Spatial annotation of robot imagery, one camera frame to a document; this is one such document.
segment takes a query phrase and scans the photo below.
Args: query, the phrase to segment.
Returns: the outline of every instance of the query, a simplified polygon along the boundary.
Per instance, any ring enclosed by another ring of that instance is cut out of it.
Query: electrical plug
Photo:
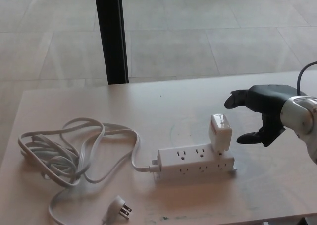
[[[131,211],[132,209],[126,206],[125,201],[119,195],[117,195],[110,203],[107,212],[102,219],[103,225],[112,224],[118,215],[121,215],[128,220]]]

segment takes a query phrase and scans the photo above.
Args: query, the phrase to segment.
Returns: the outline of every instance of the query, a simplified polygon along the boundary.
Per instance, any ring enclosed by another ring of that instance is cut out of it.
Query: white charger
[[[224,114],[214,114],[211,116],[208,135],[216,152],[223,153],[229,150],[232,129]]]

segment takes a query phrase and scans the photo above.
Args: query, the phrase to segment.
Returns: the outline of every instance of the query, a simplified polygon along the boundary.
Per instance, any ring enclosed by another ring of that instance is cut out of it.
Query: electrical outlet
[[[160,149],[153,165],[160,166],[161,179],[175,179],[233,171],[234,158],[230,150],[219,153],[213,150],[212,144],[204,144]]]

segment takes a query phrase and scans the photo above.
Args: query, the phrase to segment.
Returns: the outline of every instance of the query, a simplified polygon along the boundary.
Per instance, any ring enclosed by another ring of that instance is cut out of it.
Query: plug prongs
[[[129,219],[129,212],[128,211],[126,211],[124,208],[121,208],[120,209],[120,212],[119,212],[119,214],[121,215],[121,216],[123,216],[125,219]]]

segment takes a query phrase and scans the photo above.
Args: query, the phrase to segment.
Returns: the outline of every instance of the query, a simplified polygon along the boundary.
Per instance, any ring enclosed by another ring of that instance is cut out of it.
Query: black cable
[[[298,78],[297,78],[297,87],[296,87],[296,90],[297,90],[297,95],[301,95],[301,79],[302,79],[302,75],[303,75],[303,73],[304,73],[304,71],[308,68],[308,67],[310,67],[310,66],[312,66],[312,65],[316,65],[317,64],[317,61],[314,61],[314,62],[312,62],[312,63],[309,63],[308,65],[306,65],[302,70],[301,70],[301,72],[299,72],[299,75],[298,75]]]

